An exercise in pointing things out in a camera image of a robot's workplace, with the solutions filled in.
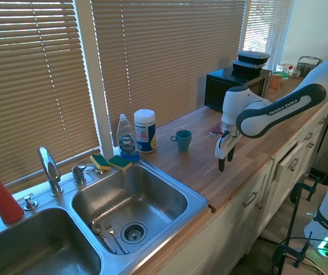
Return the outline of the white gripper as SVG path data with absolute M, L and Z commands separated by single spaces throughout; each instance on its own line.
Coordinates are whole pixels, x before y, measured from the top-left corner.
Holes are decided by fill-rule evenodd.
M 215 156 L 218 158 L 218 168 L 220 172 L 224 171 L 226 159 L 232 162 L 235 152 L 235 146 L 242 135 L 232 137 L 229 133 L 224 133 L 218 139 L 215 147 Z

